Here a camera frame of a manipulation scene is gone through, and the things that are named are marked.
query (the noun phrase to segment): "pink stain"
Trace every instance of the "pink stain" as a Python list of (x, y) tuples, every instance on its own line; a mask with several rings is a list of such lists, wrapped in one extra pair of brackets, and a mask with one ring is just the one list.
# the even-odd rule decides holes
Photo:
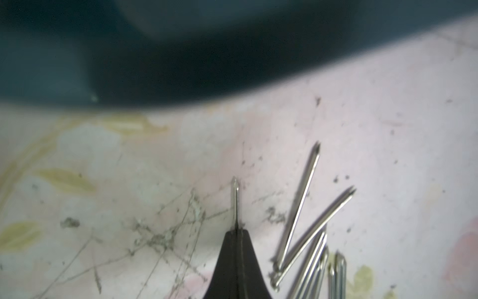
[(448, 254), (444, 279), (462, 293), (478, 295), (478, 217), (466, 226)]
[(172, 291), (164, 297), (164, 299), (189, 299), (197, 297), (197, 295), (203, 295), (203, 292), (209, 286), (212, 273), (204, 274), (207, 278), (205, 282), (202, 277), (194, 275), (190, 278), (185, 279), (184, 284), (181, 285), (177, 290)]

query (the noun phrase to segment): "metal needle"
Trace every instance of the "metal needle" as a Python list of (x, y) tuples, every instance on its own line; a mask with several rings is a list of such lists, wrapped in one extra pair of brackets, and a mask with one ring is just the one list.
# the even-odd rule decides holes
[(299, 273), (299, 276), (297, 277), (297, 279), (295, 280), (295, 283), (294, 285), (292, 286), (292, 289), (291, 289), (291, 292), (289, 293), (289, 297), (290, 299), (299, 299), (301, 298), (300, 297), (300, 293), (301, 293), (301, 289), (303, 288), (304, 286), (304, 282), (305, 282), (305, 279), (306, 279), (306, 276), (307, 276), (307, 273), (309, 272), (309, 269), (311, 268), (312, 266), (312, 262), (313, 262), (313, 257), (315, 256), (315, 254), (318, 252), (318, 250), (320, 249), (321, 247), (321, 243), (324, 243), (325, 239), (327, 238), (327, 234), (325, 231), (322, 231), (321, 235), (320, 236), (317, 236), (313, 243), (312, 243), (312, 247), (310, 248), (307, 256), (305, 257), (305, 260), (304, 260), (304, 264), (301, 268), (301, 271)]
[(347, 284), (347, 261), (343, 254), (337, 251), (336, 262), (336, 298), (345, 299), (345, 288)]
[(301, 288), (301, 291), (299, 293), (299, 296), (297, 298), (308, 298), (310, 295), (310, 291), (312, 290), (312, 286), (314, 284), (312, 280), (312, 276), (314, 276), (314, 273), (317, 270), (317, 267), (320, 265), (320, 257), (322, 256), (322, 252), (324, 251), (324, 247), (326, 246), (327, 243), (327, 234), (325, 234), (323, 240), (320, 243), (319, 250), (316, 251), (315, 255), (312, 258), (312, 264), (307, 272), (307, 275), (305, 276), (305, 280), (303, 282), (303, 286)]
[(297, 224), (297, 219), (299, 218), (299, 214), (302, 209), (304, 199), (307, 195), (307, 191), (309, 190), (310, 182), (312, 180), (312, 176), (314, 175), (315, 167), (317, 166), (317, 161), (319, 160), (319, 156), (320, 156), (320, 143), (316, 142), (314, 146), (312, 147), (309, 160), (305, 167), (305, 172), (302, 176), (302, 180), (300, 182), (299, 189), (297, 191), (297, 197), (294, 201), (295, 205), (291, 209), (289, 220), (285, 227), (284, 235), (281, 239), (281, 243), (279, 244), (279, 250), (277, 251), (277, 258), (274, 263), (274, 269), (277, 272), (282, 271), (285, 255), (287, 254), (287, 250), (289, 249), (289, 246), (291, 244), (292, 234)]
[(314, 287), (312, 288), (312, 295), (309, 297), (311, 299), (319, 299), (320, 289), (322, 287), (322, 282), (324, 281), (324, 276), (327, 271), (326, 266), (327, 266), (328, 256), (329, 256), (329, 250), (328, 250), (328, 246), (326, 246), (324, 248), (324, 253), (322, 254), (322, 257), (320, 259), (320, 265), (317, 271), (318, 272), (317, 277), (314, 281)]
[(317, 218), (314, 224), (307, 230), (304, 236), (298, 241), (297, 245), (287, 255), (283, 269), (276, 272), (271, 278), (271, 286), (274, 290), (279, 290), (279, 284), (285, 274), (291, 268), (292, 264), (297, 260), (299, 255), (304, 251), (312, 239), (325, 227), (327, 222), (353, 197), (356, 189), (353, 186), (347, 188), (332, 204)]
[(337, 299), (337, 295), (335, 293), (336, 289), (336, 275), (333, 263), (329, 264), (328, 269), (329, 274), (329, 299)]
[(237, 231), (239, 229), (239, 181), (236, 177), (233, 177), (231, 181), (231, 199), (234, 210), (232, 227)]

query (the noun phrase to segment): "dark green object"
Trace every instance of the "dark green object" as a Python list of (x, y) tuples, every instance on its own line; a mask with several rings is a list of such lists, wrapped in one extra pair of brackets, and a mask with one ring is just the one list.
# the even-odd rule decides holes
[(477, 9), (477, 0), (3, 0), (0, 99), (213, 99)]

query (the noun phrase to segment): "yellow leaf pattern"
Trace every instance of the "yellow leaf pattern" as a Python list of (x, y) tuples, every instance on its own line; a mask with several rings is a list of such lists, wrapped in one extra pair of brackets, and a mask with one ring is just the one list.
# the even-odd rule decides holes
[(386, 292), (385, 295), (383, 295), (383, 299), (397, 299), (397, 296), (395, 295), (395, 292), (391, 289), (390, 291)]
[(60, 168), (40, 169), (35, 172), (58, 190), (73, 194), (91, 194), (96, 187), (81, 174)]
[(347, 299), (366, 299), (370, 297), (373, 287), (373, 271), (363, 265), (354, 275), (354, 283), (347, 281)]
[(34, 222), (12, 223), (0, 233), (0, 252), (23, 251), (38, 241), (41, 234)]
[(98, 123), (107, 130), (123, 136), (143, 133), (163, 133), (169, 130), (168, 126), (157, 127), (152, 125), (142, 114), (114, 114), (99, 120)]

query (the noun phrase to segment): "pointed tip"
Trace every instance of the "pointed tip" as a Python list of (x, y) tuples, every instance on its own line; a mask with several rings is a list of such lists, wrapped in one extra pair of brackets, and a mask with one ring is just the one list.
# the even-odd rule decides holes
[(314, 146), (312, 147), (315, 152), (320, 153), (320, 142), (316, 141)]
[(239, 188), (239, 180), (237, 177), (232, 177), (231, 185), (233, 188)]

